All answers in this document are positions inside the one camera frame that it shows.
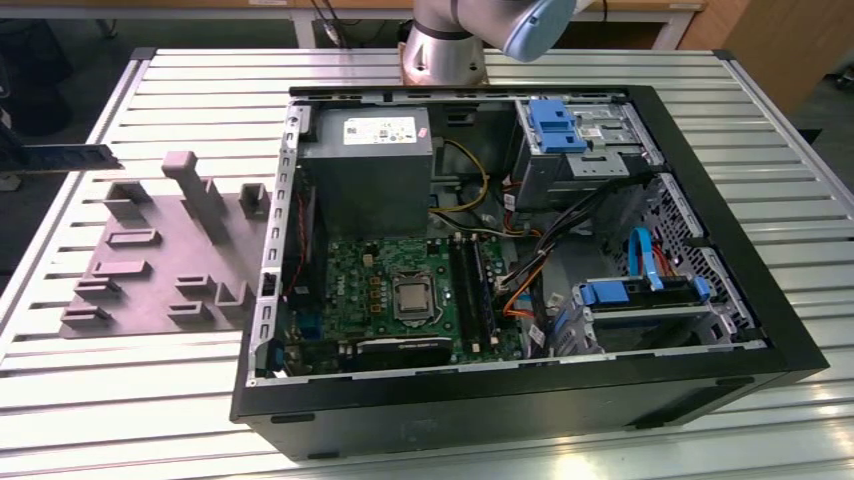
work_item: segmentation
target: black cable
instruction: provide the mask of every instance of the black cable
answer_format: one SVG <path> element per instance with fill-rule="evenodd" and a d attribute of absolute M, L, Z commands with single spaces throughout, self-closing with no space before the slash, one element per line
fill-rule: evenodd
<path fill-rule="evenodd" d="M 323 11 L 321 10 L 321 7 L 318 6 L 318 2 L 317 0 L 311 0 L 311 4 L 315 7 L 315 11 L 318 12 L 318 16 L 321 16 L 321 20 L 323 21 L 323 25 L 329 26 L 333 30 L 336 30 L 336 35 L 338 35 L 338 41 L 341 42 L 341 47 L 342 48 L 350 48 L 350 45 L 348 45 L 348 38 L 345 36 L 345 29 L 342 28 L 341 25 L 341 20 L 338 19 L 338 15 L 336 14 L 336 10 L 331 9 L 330 7 L 330 12 L 333 13 L 333 20 L 330 20 L 329 18 L 326 18 L 326 15 L 323 14 Z"/>
<path fill-rule="evenodd" d="M 325 22 L 329 22 L 329 20 L 326 19 L 326 15 L 323 15 L 323 11 L 321 10 L 321 7 L 318 6 L 318 2 L 315 0 L 311 0 L 311 4 L 315 7 L 315 12 L 318 12 L 318 16 L 321 17 L 321 20 L 323 20 Z"/>
<path fill-rule="evenodd" d="M 370 39 L 360 42 L 360 44 L 362 45 L 362 48 L 365 48 L 369 43 L 374 43 L 374 41 L 380 38 L 380 35 L 381 33 L 384 33 L 384 29 L 386 28 L 388 23 L 389 23 L 389 20 L 384 20 L 384 23 L 377 29 L 377 33 L 374 33 L 374 36 Z"/>
<path fill-rule="evenodd" d="M 552 336 L 552 326 L 549 312 L 546 309 L 546 294 L 544 291 L 544 276 L 538 275 L 529 286 L 532 296 L 532 311 L 534 312 L 534 325 L 544 332 L 544 345 L 534 342 L 532 345 L 532 358 L 545 358 L 549 356 L 549 338 Z"/>
<path fill-rule="evenodd" d="M 504 279 L 504 284 L 513 281 L 520 275 L 533 270 L 541 262 L 546 261 L 549 254 L 552 253 L 556 244 L 561 237 L 569 233 L 573 228 L 581 225 L 593 214 L 594 210 L 600 207 L 601 203 L 608 198 L 608 195 L 624 187 L 637 185 L 648 182 L 654 176 L 654 173 L 644 173 L 634 177 L 621 178 L 612 180 L 605 185 L 600 186 L 592 193 L 589 193 L 576 204 L 568 208 L 558 219 L 553 222 L 549 230 L 544 232 L 544 236 L 537 242 L 534 248 L 534 256 L 529 261 L 522 264 L 522 267 L 514 269 Z"/>
<path fill-rule="evenodd" d="M 330 9 L 330 13 L 333 14 L 333 19 L 334 19 L 338 23 L 341 23 L 342 19 L 341 19 L 341 18 L 338 18 L 338 13 L 336 13 L 336 8 L 333 8 L 333 4 L 330 3 L 330 0 L 322 0 L 322 1 L 323 1 L 325 5 L 326 5 L 326 8 L 329 8 L 329 9 Z"/>

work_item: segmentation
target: power supply label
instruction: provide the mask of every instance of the power supply label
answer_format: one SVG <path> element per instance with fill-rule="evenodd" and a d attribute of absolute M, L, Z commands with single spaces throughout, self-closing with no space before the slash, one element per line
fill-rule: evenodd
<path fill-rule="evenodd" d="M 416 117 L 349 118 L 345 121 L 345 145 L 416 142 Z"/>

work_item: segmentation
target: open computer tower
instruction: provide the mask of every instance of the open computer tower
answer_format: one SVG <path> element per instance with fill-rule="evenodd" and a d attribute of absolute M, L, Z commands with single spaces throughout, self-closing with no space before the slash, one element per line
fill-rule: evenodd
<path fill-rule="evenodd" d="M 678 425 L 827 368 L 653 88 L 291 95 L 233 420 L 293 459 Z"/>

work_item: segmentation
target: wire bundle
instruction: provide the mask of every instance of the wire bundle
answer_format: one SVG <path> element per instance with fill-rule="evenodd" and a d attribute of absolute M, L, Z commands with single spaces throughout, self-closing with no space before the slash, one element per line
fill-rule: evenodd
<path fill-rule="evenodd" d="M 544 267 L 546 266 L 546 260 L 557 246 L 558 240 L 561 240 L 561 238 L 573 230 L 573 228 L 588 221 L 590 215 L 612 193 L 628 186 L 646 183 L 652 178 L 653 174 L 645 173 L 634 177 L 612 180 L 597 190 L 589 193 L 558 216 L 557 220 L 552 224 L 552 227 L 549 227 L 546 232 L 540 237 L 540 241 L 537 242 L 537 246 L 534 248 L 534 254 L 528 262 L 522 263 L 521 266 L 516 268 L 502 279 L 500 287 L 508 286 L 510 282 L 518 279 L 522 275 L 528 274 L 525 281 L 517 288 L 516 293 L 512 295 L 510 300 L 505 304 L 502 313 L 505 315 L 516 315 L 533 318 L 534 325 L 545 334 L 546 341 L 544 342 L 544 344 L 541 345 L 540 343 L 534 343 L 532 345 L 530 358 L 542 358 L 549 356 L 546 345 L 549 343 L 548 339 L 552 335 L 553 325 L 550 324 L 549 315 L 546 313 L 544 280 L 541 272 L 544 270 Z M 513 308 L 513 305 L 520 299 L 525 290 L 529 290 L 532 295 L 530 311 L 516 310 Z"/>

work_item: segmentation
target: green motherboard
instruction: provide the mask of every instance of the green motherboard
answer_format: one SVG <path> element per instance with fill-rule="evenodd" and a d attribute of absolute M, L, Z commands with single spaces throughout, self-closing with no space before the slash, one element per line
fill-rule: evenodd
<path fill-rule="evenodd" d="M 505 273 L 501 243 L 494 237 L 478 241 L 486 276 Z M 327 263 L 327 298 L 321 322 L 323 342 L 310 347 L 306 361 L 314 373 L 334 373 L 333 345 L 354 338 L 438 336 L 454 342 L 452 364 L 514 360 L 522 357 L 520 331 L 516 324 L 500 328 L 493 345 L 480 351 L 465 348 L 461 312 L 456 299 L 452 271 L 452 240 L 384 239 L 338 241 L 330 244 Z M 425 279 L 432 283 L 433 311 L 428 319 L 402 321 L 396 302 L 404 291 L 396 288 L 401 279 Z"/>

